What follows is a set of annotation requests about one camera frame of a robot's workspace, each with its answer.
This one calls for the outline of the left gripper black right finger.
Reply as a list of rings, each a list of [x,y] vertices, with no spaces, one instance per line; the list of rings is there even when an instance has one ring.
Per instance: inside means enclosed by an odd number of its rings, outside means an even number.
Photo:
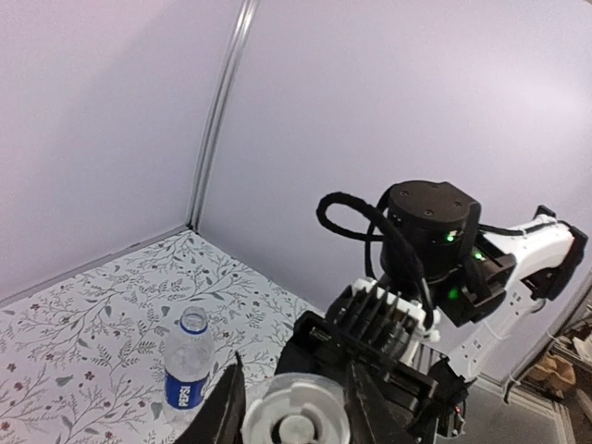
[[[415,443],[407,431],[413,420],[399,416],[364,365],[350,359],[345,368],[345,410],[348,414],[350,443]]]

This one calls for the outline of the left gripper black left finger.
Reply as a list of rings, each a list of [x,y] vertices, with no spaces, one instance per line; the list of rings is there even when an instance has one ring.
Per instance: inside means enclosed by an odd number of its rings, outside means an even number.
[[[229,365],[204,401],[178,444],[242,443],[241,427],[246,412],[246,388],[240,354]]]

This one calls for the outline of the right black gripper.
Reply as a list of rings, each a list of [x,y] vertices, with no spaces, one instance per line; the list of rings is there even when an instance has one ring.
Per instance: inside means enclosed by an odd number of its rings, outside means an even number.
[[[459,438],[465,429],[467,383],[447,358],[424,374],[310,311],[294,324],[275,373],[341,384],[352,443],[434,443]]]

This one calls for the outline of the clear plastic Pepsi bottle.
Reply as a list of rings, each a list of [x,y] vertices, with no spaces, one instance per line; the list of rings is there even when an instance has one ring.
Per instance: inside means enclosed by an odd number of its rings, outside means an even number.
[[[164,412],[174,426],[187,426],[202,407],[215,344],[204,308],[190,306],[168,333],[164,348]]]

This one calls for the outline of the white sports bottle cap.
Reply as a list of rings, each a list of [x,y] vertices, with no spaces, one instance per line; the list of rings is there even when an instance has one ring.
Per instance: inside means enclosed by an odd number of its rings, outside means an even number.
[[[286,373],[246,391],[244,443],[348,444],[343,386],[325,376]]]

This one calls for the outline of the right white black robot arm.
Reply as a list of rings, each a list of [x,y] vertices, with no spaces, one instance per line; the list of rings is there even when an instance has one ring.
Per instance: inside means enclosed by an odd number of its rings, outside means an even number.
[[[324,315],[303,313],[277,373],[320,375],[345,391],[356,443],[432,443],[462,432],[483,366],[538,303],[556,299],[587,237],[545,206],[515,228],[481,223],[481,206],[448,182],[409,180],[376,204],[323,197],[319,223],[381,246]]]

